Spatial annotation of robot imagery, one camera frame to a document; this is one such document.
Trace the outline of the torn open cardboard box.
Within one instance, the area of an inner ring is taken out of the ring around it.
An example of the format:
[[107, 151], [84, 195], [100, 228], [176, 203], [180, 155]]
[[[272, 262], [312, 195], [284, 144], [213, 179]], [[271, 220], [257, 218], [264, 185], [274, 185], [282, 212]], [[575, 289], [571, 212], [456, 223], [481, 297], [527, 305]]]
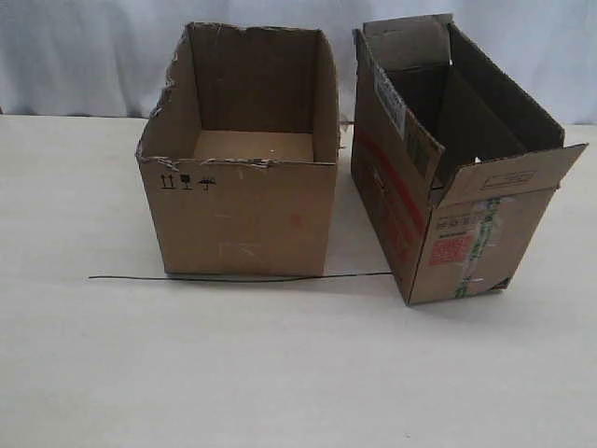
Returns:
[[339, 149], [321, 30], [188, 23], [135, 151], [166, 273], [320, 275]]

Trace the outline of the white backdrop curtain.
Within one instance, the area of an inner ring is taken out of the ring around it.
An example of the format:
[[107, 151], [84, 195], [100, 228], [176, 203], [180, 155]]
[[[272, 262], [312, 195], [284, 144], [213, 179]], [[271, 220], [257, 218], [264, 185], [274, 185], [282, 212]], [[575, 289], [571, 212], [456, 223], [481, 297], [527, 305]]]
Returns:
[[558, 121], [596, 120], [592, 1], [5, 1], [1, 107], [9, 114], [144, 117], [191, 21], [324, 31], [353, 112], [352, 31], [366, 21], [450, 13]]

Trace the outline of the labelled cardboard box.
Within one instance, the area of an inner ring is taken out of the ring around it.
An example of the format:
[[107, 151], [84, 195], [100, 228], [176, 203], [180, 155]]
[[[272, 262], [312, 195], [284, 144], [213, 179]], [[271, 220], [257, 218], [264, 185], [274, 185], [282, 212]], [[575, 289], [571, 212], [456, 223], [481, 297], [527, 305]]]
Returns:
[[449, 14], [354, 43], [351, 174], [404, 302], [507, 288], [584, 146]]

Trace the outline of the thin black line marker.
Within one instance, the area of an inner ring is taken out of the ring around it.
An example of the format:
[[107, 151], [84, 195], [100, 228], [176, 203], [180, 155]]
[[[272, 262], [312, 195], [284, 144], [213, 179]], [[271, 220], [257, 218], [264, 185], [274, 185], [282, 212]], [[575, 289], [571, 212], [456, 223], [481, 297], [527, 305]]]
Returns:
[[275, 278], [228, 278], [221, 276], [132, 276], [132, 275], [90, 275], [89, 280], [132, 280], [132, 281], [177, 281], [177, 282], [193, 282], [193, 283], [233, 283], [233, 284], [274, 284], [274, 283], [290, 283], [311, 280], [330, 280], [341, 278], [356, 278], [356, 277], [377, 277], [392, 275], [390, 272], [369, 272], [369, 273], [333, 273], [326, 275], [307, 275], [307, 276], [292, 276], [292, 277], [275, 277]]

